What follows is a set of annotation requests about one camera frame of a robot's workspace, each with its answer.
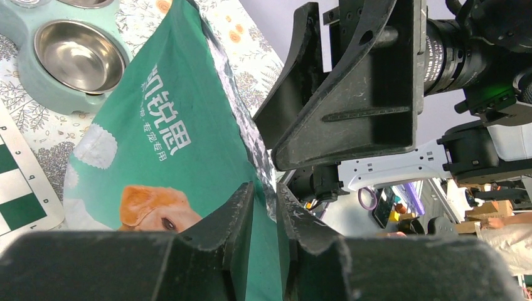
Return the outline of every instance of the green pet food bag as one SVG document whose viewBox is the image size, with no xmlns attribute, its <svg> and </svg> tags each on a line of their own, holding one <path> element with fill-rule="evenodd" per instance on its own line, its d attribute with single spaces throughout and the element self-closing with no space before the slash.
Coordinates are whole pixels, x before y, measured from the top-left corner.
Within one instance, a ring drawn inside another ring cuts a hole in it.
<svg viewBox="0 0 532 301">
<path fill-rule="evenodd" d="M 250 181 L 247 300 L 278 301 L 274 169 L 210 27 L 174 0 L 70 156 L 66 227 L 182 232 Z"/>
</svg>

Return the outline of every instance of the chessboard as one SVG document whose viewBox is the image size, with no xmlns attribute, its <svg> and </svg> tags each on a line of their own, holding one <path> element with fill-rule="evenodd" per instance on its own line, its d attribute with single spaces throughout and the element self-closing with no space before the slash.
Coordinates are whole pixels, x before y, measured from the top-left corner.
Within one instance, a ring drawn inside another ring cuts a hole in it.
<svg viewBox="0 0 532 301">
<path fill-rule="evenodd" d="M 64 218 L 63 205 L 0 103 L 0 252 L 20 235 L 50 230 Z"/>
</svg>

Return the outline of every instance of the pet bowl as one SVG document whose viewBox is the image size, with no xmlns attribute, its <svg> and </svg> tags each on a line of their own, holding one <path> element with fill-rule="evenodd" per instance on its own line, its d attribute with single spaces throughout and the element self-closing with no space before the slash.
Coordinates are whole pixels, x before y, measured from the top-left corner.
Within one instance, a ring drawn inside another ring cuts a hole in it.
<svg viewBox="0 0 532 301">
<path fill-rule="evenodd" d="M 59 0 L 59 2 L 75 6 L 77 8 L 103 8 L 114 0 Z"/>
<path fill-rule="evenodd" d="M 91 95 L 113 90 L 124 74 L 119 49 L 97 29 L 76 21 L 41 26 L 35 34 L 35 53 L 60 83 Z"/>
<path fill-rule="evenodd" d="M 11 0 L 12 3 L 15 3 L 22 8 L 37 8 L 48 4 L 50 1 L 51 0 Z"/>
</svg>

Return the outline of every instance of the table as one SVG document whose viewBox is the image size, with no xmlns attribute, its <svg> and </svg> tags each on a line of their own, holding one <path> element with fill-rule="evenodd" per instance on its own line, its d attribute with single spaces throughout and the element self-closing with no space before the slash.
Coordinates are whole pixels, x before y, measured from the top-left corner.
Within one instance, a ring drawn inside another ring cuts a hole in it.
<svg viewBox="0 0 532 301">
<path fill-rule="evenodd" d="M 230 59 L 242 100 L 251 114 L 264 101 L 283 63 L 238 0 L 196 0 Z M 135 55 L 162 21 L 171 0 L 121 0 L 116 23 Z M 35 102 L 20 84 L 17 49 L 0 35 L 0 100 L 23 133 L 54 187 L 63 197 L 68 156 L 94 114 L 61 115 Z"/>
</svg>

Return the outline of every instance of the dog image on bag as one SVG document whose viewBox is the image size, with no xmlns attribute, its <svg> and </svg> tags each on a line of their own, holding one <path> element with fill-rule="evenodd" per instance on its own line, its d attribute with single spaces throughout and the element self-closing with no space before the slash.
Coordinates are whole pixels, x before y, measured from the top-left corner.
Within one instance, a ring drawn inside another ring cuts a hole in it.
<svg viewBox="0 0 532 301">
<path fill-rule="evenodd" d="M 130 185 L 122 191 L 119 231 L 183 232 L 201 220 L 182 191 Z"/>
</svg>

